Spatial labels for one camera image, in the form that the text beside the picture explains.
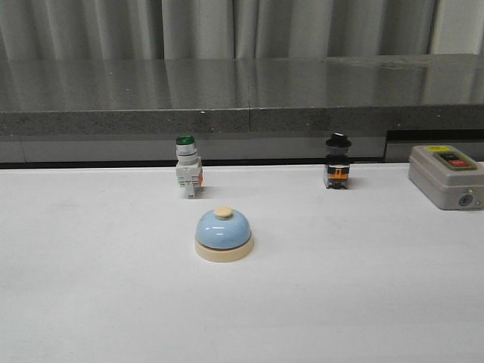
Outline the blue and cream desk bell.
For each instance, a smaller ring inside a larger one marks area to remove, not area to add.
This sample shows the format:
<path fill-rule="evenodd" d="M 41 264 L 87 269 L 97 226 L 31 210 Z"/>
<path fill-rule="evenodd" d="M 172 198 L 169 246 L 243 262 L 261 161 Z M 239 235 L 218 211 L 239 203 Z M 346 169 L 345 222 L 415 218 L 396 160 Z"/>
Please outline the blue and cream desk bell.
<path fill-rule="evenodd" d="M 203 214 L 197 223 L 194 249 L 210 262 L 234 262 L 254 247 L 247 218 L 230 206 L 217 206 Z"/>

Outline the green pushbutton switch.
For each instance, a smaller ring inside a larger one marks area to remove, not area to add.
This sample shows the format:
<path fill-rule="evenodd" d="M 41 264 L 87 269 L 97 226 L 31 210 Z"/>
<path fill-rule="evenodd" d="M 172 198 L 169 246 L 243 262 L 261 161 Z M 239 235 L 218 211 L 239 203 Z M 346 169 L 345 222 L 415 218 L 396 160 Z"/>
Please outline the green pushbutton switch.
<path fill-rule="evenodd" d="M 203 184 L 202 160 L 197 152 L 195 138 L 192 135 L 177 137 L 175 146 L 178 185 L 184 188 L 187 198 L 195 198 L 197 189 Z"/>

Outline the grey pleated curtain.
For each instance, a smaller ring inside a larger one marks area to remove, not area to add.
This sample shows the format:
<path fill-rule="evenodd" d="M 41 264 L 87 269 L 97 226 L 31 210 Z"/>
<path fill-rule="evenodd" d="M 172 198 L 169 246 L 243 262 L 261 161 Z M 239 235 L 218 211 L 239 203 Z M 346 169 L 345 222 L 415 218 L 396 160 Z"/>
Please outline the grey pleated curtain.
<path fill-rule="evenodd" d="M 3 1 L 1 58 L 480 54 L 481 1 Z"/>

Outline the black selector switch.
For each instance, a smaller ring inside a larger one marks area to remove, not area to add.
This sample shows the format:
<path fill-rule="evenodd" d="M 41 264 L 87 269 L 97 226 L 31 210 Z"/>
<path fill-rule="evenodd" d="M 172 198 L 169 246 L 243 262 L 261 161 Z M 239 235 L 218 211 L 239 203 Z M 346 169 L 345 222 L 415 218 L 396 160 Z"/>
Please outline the black selector switch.
<path fill-rule="evenodd" d="M 350 161 L 348 152 L 352 142 L 347 135 L 334 132 L 326 140 L 326 163 L 324 165 L 324 184 L 326 189 L 347 189 Z"/>

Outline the grey stone counter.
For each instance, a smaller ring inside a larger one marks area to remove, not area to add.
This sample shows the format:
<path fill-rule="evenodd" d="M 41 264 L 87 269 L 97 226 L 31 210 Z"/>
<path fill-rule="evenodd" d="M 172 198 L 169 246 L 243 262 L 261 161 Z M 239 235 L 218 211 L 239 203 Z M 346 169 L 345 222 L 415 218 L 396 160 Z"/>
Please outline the grey stone counter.
<path fill-rule="evenodd" d="M 483 156 L 483 58 L 13 60 L 1 64 L 3 163 L 313 163 L 342 132 L 358 161 L 440 142 Z"/>

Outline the grey push-button control box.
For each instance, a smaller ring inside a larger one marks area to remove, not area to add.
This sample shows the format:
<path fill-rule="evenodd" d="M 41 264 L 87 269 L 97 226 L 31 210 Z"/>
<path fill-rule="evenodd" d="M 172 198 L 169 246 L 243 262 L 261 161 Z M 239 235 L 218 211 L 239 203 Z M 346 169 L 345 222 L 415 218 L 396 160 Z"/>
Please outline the grey push-button control box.
<path fill-rule="evenodd" d="M 418 145 L 409 179 L 440 209 L 483 208 L 483 165 L 451 145 Z"/>

